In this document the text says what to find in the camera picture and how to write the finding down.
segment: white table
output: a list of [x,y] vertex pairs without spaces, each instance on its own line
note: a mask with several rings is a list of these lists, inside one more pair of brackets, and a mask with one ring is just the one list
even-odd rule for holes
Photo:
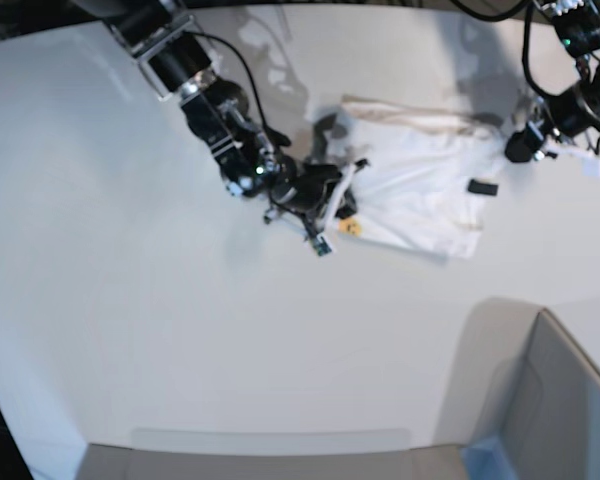
[[[284,12],[288,31],[274,7],[198,19],[244,53],[296,155],[342,94],[514,108],[521,23]],[[550,29],[532,50],[547,89],[575,80]],[[101,25],[0,44],[0,405],[30,464],[69,478],[85,442],[132,446],[137,429],[429,445],[464,322],[491,297],[556,306],[600,362],[600,180],[575,160],[509,168],[470,261],[340,238],[318,260],[262,212],[226,194],[176,102]]]

